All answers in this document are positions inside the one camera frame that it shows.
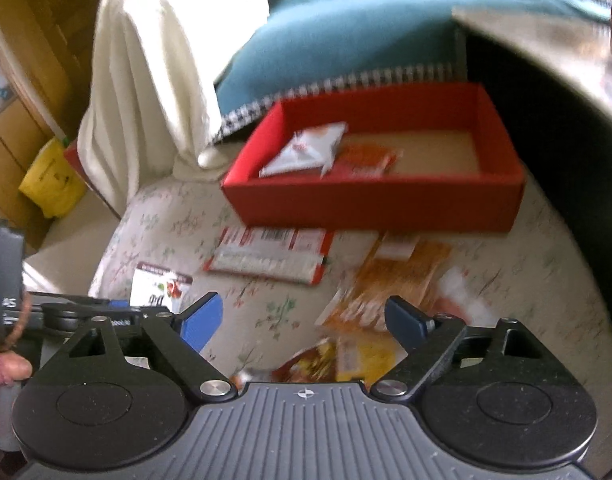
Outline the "floral ottoman cover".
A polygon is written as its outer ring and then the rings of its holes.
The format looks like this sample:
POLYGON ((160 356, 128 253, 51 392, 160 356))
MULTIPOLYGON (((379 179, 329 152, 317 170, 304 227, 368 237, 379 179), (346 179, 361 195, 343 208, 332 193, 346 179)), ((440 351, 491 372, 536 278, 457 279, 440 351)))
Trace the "floral ottoman cover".
MULTIPOLYGON (((49 292, 126 299, 140 262, 192 277, 184 303, 207 292, 224 302, 224 320, 204 356, 224 374, 271 370, 321 336, 316 321, 340 285, 366 258, 371 232, 339 232, 315 286, 207 273, 221 232, 239 220, 216 184, 164 179, 139 192, 123 218, 87 194, 53 223, 26 261, 35 287, 49 292)), ((596 476, 612 468, 612 326, 597 285, 568 228, 537 185, 527 185, 505 236, 457 236, 451 269, 462 273, 466 308, 527 326, 594 397, 598 429, 586 455, 596 476)))

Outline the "white red snack pouch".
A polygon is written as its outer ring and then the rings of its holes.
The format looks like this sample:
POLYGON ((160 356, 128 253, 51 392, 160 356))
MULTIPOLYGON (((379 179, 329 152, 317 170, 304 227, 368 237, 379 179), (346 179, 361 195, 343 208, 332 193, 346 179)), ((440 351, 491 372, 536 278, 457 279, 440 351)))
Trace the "white red snack pouch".
POLYGON ((259 170, 258 176, 268 178, 306 170, 319 170, 323 176, 333 167, 346 130, 346 122, 334 122, 297 131, 280 153, 259 170))

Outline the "blue sofa throw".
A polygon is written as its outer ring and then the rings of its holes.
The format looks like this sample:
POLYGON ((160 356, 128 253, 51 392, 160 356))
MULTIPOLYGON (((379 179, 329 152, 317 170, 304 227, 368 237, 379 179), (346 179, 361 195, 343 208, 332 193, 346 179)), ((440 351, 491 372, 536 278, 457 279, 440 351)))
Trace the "blue sofa throw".
POLYGON ((609 21, 592 0, 277 0, 216 86, 220 142, 280 99, 455 79, 455 8, 609 21))

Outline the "red white barcode snack pack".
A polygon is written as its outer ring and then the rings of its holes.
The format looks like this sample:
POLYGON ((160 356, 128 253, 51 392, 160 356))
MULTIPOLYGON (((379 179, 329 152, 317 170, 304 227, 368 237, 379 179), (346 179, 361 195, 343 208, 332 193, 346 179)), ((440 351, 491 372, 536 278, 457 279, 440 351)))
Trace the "red white barcode snack pack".
POLYGON ((221 232, 206 272, 317 285, 334 233, 317 229, 235 228, 221 232))

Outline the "wooden cabinet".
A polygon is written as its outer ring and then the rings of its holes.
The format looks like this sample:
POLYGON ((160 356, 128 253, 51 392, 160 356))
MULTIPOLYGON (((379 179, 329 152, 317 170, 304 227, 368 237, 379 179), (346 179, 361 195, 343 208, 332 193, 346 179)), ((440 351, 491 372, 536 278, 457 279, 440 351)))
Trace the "wooden cabinet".
POLYGON ((18 187, 44 144, 77 136, 99 1, 0 0, 0 214, 30 252, 51 222, 18 187))

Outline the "clear red snack packet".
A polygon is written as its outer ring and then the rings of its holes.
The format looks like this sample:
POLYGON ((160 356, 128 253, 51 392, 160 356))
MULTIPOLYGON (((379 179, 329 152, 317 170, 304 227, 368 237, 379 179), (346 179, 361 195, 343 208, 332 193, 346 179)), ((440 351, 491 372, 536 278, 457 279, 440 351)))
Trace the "clear red snack packet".
POLYGON ((343 144, 329 171, 331 177, 379 178, 388 174, 402 154, 397 148, 375 143, 343 144))

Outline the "white black label pouch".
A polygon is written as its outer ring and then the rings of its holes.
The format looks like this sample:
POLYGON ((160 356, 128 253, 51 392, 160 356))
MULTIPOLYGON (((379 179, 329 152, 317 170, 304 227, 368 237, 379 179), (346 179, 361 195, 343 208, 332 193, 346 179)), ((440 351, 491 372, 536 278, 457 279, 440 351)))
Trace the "white black label pouch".
POLYGON ((192 283, 190 275, 139 262, 132 274, 129 304, 139 308, 165 307, 177 314, 192 283))

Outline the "red gummy candy bag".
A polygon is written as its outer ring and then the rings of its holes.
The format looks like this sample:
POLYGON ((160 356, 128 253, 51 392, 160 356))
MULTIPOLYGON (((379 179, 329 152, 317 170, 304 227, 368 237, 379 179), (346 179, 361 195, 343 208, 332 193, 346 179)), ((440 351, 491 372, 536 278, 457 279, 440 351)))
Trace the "red gummy candy bag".
POLYGON ((336 342, 330 338, 318 341, 314 346, 297 352, 292 358, 274 370, 244 367, 231 376, 240 391, 250 382, 273 384, 327 384, 336 382, 336 342))

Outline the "red cardboard box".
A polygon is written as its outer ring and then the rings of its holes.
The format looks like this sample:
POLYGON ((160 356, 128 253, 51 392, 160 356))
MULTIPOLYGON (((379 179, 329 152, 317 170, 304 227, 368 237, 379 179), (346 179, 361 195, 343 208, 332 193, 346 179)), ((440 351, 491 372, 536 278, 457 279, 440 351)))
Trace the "red cardboard box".
POLYGON ((523 167, 478 84, 398 84, 283 100, 271 107, 221 183, 247 226, 328 230, 507 233, 523 167), (383 172, 338 162, 264 177, 306 128, 342 122, 355 162, 395 154, 383 172))

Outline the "yellow bag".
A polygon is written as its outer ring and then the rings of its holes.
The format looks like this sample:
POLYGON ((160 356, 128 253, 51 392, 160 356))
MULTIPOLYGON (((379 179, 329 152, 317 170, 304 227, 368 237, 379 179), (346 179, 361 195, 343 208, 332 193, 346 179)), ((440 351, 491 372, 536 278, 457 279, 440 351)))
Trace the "yellow bag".
POLYGON ((87 185, 64 152, 58 138, 44 144, 18 187, 46 219, 64 218, 87 193, 87 185))

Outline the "white sausage snack pack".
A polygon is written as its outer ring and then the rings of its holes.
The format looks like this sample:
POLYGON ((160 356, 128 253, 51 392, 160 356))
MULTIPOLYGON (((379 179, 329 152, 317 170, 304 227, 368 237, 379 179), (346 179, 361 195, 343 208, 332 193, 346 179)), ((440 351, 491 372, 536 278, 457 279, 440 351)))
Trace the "white sausage snack pack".
POLYGON ((488 303, 469 288, 466 274, 458 266, 446 270, 436 282, 428 314, 452 315, 480 327, 492 327, 498 321, 488 303))

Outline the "yellow stick snack pack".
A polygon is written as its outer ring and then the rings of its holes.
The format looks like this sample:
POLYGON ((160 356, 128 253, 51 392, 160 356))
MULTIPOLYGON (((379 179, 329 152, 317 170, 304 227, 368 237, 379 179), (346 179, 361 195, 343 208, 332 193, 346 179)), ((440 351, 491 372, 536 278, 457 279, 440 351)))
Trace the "yellow stick snack pack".
POLYGON ((370 388, 405 356, 406 351, 385 334, 341 334, 335 337, 338 382, 359 380, 370 388))

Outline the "cream white blanket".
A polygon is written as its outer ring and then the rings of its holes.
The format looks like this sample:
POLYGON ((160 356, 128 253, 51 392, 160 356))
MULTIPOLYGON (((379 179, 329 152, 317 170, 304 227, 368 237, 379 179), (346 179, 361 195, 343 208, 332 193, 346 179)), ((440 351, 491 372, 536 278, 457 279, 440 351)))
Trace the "cream white blanket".
POLYGON ((221 111, 215 84, 266 23, 268 0, 101 0, 78 154, 120 208, 144 182, 213 177, 221 111))

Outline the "brown tofu snack pack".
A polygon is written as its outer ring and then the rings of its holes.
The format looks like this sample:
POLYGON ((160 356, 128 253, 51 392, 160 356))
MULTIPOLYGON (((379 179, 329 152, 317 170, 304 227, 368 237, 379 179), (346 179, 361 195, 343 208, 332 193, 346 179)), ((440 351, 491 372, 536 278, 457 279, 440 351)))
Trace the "brown tofu snack pack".
POLYGON ((425 312, 436 292, 436 278, 452 247, 440 240, 385 234, 372 245, 354 274, 316 319, 323 330, 338 334, 384 335, 385 304, 399 296, 425 312))

